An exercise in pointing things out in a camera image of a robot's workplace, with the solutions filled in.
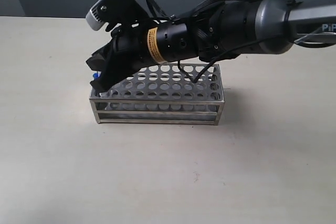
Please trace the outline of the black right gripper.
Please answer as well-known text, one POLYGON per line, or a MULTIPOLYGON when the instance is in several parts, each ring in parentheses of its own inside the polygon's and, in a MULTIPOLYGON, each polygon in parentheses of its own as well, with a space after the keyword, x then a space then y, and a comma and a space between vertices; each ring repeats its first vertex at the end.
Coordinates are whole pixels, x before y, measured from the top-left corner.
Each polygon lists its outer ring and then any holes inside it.
POLYGON ((100 71, 98 79, 90 81, 92 88, 107 92, 115 84, 145 67, 156 66, 147 46, 147 34, 155 22, 138 23, 130 27, 119 25, 111 31, 112 44, 97 49, 86 60, 92 71, 100 71))

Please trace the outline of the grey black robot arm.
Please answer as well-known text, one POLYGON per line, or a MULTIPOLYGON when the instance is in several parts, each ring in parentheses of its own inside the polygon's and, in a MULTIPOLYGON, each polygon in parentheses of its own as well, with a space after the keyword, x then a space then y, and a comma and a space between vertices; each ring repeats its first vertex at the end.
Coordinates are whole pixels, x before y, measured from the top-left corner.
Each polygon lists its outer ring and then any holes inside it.
POLYGON ((190 11, 168 15, 155 0, 98 0, 86 15, 91 29, 111 40, 86 63, 99 73, 98 92, 140 69, 198 58, 208 67, 242 54, 279 55, 293 45, 335 45, 335 0, 205 0, 190 11))

